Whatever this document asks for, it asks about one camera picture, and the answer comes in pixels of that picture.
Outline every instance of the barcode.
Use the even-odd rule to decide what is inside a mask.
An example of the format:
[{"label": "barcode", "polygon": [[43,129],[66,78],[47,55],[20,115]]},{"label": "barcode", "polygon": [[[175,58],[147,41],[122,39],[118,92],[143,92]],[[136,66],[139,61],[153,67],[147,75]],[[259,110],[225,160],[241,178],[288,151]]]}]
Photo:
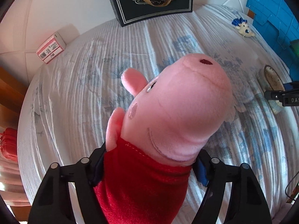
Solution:
[{"label": "barcode", "polygon": [[45,53],[45,52],[43,52],[43,53],[41,53],[39,56],[40,56],[40,58],[42,58],[42,59],[43,59],[43,58],[45,58],[47,55],[46,55],[46,53]]}]

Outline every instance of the red container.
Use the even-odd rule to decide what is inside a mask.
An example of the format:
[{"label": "red container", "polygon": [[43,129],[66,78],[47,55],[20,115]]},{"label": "red container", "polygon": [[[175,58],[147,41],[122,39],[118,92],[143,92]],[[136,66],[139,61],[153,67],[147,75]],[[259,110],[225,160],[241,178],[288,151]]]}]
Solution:
[{"label": "red container", "polygon": [[7,128],[0,133],[0,136],[0,150],[3,157],[17,162],[17,130]]}]

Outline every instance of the pink cheek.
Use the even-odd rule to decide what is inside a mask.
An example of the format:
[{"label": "pink cheek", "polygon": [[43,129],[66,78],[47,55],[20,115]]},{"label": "pink cheek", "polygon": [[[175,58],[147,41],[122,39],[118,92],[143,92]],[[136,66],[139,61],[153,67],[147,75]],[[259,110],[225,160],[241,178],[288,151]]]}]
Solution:
[{"label": "pink cheek", "polygon": [[130,118],[130,119],[133,119],[133,118],[134,118],[134,116],[135,116],[135,114],[136,114],[136,111],[137,111],[137,104],[134,104],[134,106],[132,107],[131,112],[130,112],[130,114],[129,114],[129,118]]}]

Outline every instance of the red fabric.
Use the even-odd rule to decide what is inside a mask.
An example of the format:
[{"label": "red fabric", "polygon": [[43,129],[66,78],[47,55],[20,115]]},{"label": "red fabric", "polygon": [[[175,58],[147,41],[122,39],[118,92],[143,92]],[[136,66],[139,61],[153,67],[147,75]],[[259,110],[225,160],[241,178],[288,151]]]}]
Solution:
[{"label": "red fabric", "polygon": [[170,224],[183,204],[191,166],[157,163],[129,142],[104,156],[95,194],[109,224]]},{"label": "red fabric", "polygon": [[17,130],[7,128],[0,133],[0,151],[4,158],[18,161],[17,157]]}]

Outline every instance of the black cable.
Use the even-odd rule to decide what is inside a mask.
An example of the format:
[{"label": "black cable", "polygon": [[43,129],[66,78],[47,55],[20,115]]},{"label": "black cable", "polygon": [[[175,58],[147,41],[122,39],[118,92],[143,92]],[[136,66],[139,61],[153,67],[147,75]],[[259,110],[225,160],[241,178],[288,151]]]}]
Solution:
[{"label": "black cable", "polygon": [[284,193],[286,194],[286,196],[288,196],[291,200],[295,201],[295,199],[293,199],[291,196],[289,196],[286,192],[288,186],[292,183],[292,181],[296,178],[296,176],[299,174],[299,171],[295,174],[295,176],[291,179],[291,181],[288,183],[288,185],[286,186],[286,189],[284,191]]}]

